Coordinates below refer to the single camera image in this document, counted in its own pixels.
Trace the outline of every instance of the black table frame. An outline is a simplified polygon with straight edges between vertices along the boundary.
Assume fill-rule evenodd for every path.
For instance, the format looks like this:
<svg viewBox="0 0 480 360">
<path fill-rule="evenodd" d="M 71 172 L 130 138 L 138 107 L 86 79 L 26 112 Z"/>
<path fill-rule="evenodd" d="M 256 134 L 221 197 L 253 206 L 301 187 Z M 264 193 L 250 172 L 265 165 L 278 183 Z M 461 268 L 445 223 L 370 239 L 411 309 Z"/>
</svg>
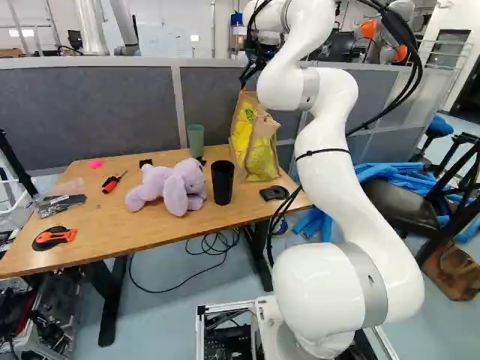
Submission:
<svg viewBox="0 0 480 360">
<path fill-rule="evenodd" d="M 259 275 L 264 291 L 273 291 L 272 275 L 263 256 L 266 245 L 266 235 L 269 229 L 269 220 L 261 220 L 254 224 L 254 229 L 249 226 L 242 228 L 250 249 L 253 267 Z M 98 345 L 109 347 L 115 341 L 116 320 L 119 315 L 122 286 L 127 270 L 128 255 L 115 258 L 112 271 L 107 268 L 103 260 L 82 265 L 82 270 L 103 298 L 103 313 L 100 321 Z"/>
</svg>

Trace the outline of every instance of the black cup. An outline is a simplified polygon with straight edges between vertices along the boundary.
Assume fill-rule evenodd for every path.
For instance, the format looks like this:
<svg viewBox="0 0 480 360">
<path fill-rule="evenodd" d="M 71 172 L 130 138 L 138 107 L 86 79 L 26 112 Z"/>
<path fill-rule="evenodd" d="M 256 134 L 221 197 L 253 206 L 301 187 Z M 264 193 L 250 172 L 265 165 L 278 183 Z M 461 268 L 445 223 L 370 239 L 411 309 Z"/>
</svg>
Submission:
<svg viewBox="0 0 480 360">
<path fill-rule="evenodd" d="M 211 165 L 213 197 L 218 205 L 228 205 L 232 201 L 234 170 L 235 165 L 228 160 L 217 160 Z"/>
</svg>

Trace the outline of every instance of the purple stuffed animal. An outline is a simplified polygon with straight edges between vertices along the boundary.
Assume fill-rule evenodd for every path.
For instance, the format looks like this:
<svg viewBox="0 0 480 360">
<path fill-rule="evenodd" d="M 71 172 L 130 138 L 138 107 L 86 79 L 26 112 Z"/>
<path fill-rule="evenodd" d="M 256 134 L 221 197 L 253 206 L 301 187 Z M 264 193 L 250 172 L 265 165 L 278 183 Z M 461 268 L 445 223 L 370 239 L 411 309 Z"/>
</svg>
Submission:
<svg viewBox="0 0 480 360">
<path fill-rule="evenodd" d="M 128 210 L 138 212 L 147 201 L 163 197 L 169 212 L 183 216 L 187 210 L 199 210 L 207 198 L 202 164 L 193 158 L 171 167 L 142 166 L 142 184 L 128 191 Z"/>
</svg>

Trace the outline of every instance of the screwdriver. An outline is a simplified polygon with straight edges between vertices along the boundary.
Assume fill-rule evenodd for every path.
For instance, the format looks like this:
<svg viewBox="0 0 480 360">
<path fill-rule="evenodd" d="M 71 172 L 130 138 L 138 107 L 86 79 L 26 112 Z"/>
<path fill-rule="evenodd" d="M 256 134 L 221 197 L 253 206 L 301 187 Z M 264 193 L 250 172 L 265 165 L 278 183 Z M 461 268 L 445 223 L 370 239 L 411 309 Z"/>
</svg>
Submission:
<svg viewBox="0 0 480 360">
<path fill-rule="evenodd" d="M 111 193 L 113 189 L 115 189 L 115 186 L 117 186 L 119 181 L 122 180 L 123 175 L 125 175 L 126 173 L 128 173 L 128 170 L 125 170 L 124 173 L 121 174 L 120 176 L 110 176 L 102 185 L 102 188 L 103 188 L 102 193 L 104 194 Z"/>
</svg>

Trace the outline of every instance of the wooden table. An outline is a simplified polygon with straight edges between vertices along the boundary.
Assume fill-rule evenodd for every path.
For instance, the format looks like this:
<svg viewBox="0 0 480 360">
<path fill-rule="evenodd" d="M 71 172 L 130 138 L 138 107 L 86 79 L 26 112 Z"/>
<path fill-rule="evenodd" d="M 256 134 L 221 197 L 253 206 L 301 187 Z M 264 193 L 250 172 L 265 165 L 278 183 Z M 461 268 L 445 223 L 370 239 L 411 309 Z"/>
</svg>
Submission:
<svg viewBox="0 0 480 360">
<path fill-rule="evenodd" d="M 90 169 L 88 160 L 74 161 L 58 183 L 82 178 L 87 196 L 86 204 L 45 219 L 32 216 L 0 261 L 0 278 L 83 266 L 92 285 L 106 300 L 100 324 L 99 344 L 108 346 L 115 339 L 115 319 L 125 275 L 126 255 L 222 229 L 256 223 L 251 236 L 247 236 L 250 239 L 248 244 L 265 291 L 272 291 L 272 279 L 263 249 L 268 220 L 281 201 L 265 202 L 259 195 L 259 190 L 281 185 L 293 192 L 297 186 L 283 170 L 280 171 L 281 177 L 271 182 L 246 182 L 236 178 L 232 202 L 219 206 L 213 200 L 210 165 L 216 160 L 231 160 L 230 151 L 227 145 L 205 147 L 208 198 L 201 210 L 189 211 L 184 217 L 176 217 L 167 211 L 161 200 L 149 203 L 137 213 L 127 210 L 125 194 L 141 182 L 140 160 L 152 159 L 155 166 L 173 167 L 189 157 L 188 149 L 105 157 L 100 169 Z M 125 170 L 128 170 L 127 174 L 112 193 L 101 192 L 105 179 L 120 175 Z M 290 211 L 310 206 L 305 193 L 300 192 Z M 45 229 L 56 225 L 78 229 L 74 242 L 60 244 L 44 252 L 33 251 L 33 239 Z M 111 257 L 117 258 L 112 272 L 103 262 Z"/>
</svg>

